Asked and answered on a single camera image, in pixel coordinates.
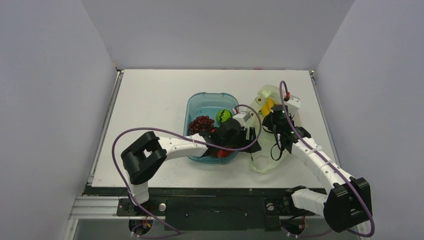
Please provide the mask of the yellow fake fruit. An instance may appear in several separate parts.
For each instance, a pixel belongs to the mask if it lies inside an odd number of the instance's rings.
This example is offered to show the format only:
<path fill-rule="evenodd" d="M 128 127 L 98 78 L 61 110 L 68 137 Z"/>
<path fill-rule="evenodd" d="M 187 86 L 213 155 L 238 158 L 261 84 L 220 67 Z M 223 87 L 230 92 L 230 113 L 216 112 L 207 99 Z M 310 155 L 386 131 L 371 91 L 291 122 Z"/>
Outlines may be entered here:
<path fill-rule="evenodd" d="M 260 112 L 262 116 L 265 118 L 267 115 L 270 114 L 272 107 L 275 105 L 274 101 L 268 97 L 266 101 L 264 102 L 263 106 L 260 109 Z"/>

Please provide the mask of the green striped fake watermelon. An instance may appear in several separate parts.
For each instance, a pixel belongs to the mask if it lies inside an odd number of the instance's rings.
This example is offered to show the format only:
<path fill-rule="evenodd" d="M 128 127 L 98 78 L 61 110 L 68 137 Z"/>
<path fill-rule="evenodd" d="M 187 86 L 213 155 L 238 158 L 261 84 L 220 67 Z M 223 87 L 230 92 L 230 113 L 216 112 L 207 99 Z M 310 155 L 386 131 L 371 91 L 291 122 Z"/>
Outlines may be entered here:
<path fill-rule="evenodd" d="M 216 114 L 216 122 L 218 124 L 222 124 L 225 121 L 227 121 L 228 119 L 232 118 L 233 114 L 230 110 L 224 108 L 221 109 L 217 114 Z"/>

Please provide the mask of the red yellow fake lychee bunch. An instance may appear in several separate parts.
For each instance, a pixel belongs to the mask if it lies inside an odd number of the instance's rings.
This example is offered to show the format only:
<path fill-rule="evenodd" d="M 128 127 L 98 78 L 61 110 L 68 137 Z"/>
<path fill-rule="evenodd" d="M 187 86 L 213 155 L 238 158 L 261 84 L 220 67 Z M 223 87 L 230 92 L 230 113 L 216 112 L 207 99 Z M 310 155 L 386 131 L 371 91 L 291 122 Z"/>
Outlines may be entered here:
<path fill-rule="evenodd" d="M 216 157 L 219 159 L 227 158 L 232 152 L 227 150 L 219 150 L 216 153 Z"/>

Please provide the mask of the light green plastic bag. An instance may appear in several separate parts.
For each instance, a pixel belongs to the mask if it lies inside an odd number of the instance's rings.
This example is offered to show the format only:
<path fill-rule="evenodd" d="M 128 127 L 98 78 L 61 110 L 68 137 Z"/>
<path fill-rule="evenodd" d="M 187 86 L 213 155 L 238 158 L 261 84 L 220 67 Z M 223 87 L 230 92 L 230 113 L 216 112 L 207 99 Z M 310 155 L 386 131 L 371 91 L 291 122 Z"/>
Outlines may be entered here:
<path fill-rule="evenodd" d="M 259 114 L 260 120 L 263 121 L 264 117 L 261 114 L 261 107 L 267 98 L 271 98 L 275 105 L 281 104 L 280 89 L 274 85 L 264 85 L 253 99 L 250 106 Z M 258 139 L 262 150 L 251 154 L 252 168 L 259 173 L 266 173 L 276 168 L 282 160 L 289 156 L 287 150 L 280 151 L 275 146 L 276 140 L 272 133 L 266 132 L 265 128 L 261 128 L 261 134 Z"/>

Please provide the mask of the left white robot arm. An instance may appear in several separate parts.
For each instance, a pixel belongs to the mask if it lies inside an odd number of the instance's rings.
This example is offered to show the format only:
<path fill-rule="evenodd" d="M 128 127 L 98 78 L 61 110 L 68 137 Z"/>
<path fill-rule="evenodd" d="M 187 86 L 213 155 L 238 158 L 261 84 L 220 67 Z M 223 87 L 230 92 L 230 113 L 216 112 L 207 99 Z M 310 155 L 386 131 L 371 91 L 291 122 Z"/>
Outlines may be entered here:
<path fill-rule="evenodd" d="M 184 157 L 226 158 L 233 152 L 261 151 L 256 129 L 229 119 L 218 127 L 207 127 L 189 136 L 160 137 L 157 129 L 145 132 L 120 155 L 129 178 L 129 208 L 136 215 L 149 209 L 148 181 L 168 160 Z"/>

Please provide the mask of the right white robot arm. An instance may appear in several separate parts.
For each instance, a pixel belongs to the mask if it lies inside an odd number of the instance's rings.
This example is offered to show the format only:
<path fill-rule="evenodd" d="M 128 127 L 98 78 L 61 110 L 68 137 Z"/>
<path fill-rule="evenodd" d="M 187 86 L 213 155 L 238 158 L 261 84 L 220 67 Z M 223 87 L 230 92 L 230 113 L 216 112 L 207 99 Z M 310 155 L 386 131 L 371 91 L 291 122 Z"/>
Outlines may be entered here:
<path fill-rule="evenodd" d="M 372 220 L 369 183 L 334 163 L 305 128 L 294 125 L 284 105 L 272 106 L 263 125 L 273 133 L 280 152 L 286 151 L 298 158 L 325 189 L 325 193 L 318 193 L 305 186 L 291 188 L 289 195 L 282 199 L 287 213 L 306 210 L 322 216 L 337 233 Z"/>

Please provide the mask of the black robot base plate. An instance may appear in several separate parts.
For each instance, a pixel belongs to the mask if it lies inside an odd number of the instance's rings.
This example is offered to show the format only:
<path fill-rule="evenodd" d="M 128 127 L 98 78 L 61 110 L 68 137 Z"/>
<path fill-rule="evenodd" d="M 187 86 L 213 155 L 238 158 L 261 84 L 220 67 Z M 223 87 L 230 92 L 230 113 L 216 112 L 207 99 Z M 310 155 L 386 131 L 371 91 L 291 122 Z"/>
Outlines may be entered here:
<path fill-rule="evenodd" d="M 278 231 L 283 223 L 305 228 L 312 212 L 289 203 L 287 188 L 159 188 L 148 190 L 142 206 L 165 221 L 164 230 Z"/>

